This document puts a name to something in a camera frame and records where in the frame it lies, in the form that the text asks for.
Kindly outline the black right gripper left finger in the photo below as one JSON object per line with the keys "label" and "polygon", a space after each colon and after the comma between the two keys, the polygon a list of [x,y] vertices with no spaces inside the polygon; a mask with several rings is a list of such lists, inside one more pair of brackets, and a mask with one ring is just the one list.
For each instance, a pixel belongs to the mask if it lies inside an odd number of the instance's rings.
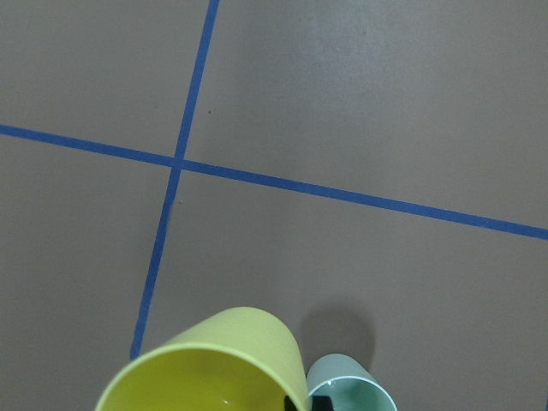
{"label": "black right gripper left finger", "polygon": [[298,411],[295,403],[293,402],[290,396],[286,396],[283,399],[283,410],[284,411]]}

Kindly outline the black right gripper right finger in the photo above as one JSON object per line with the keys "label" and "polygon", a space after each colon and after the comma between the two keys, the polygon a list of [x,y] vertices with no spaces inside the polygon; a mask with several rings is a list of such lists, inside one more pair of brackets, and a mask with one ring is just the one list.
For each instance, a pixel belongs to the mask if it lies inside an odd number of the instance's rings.
{"label": "black right gripper right finger", "polygon": [[329,396],[312,396],[312,411],[333,411],[332,400]]}

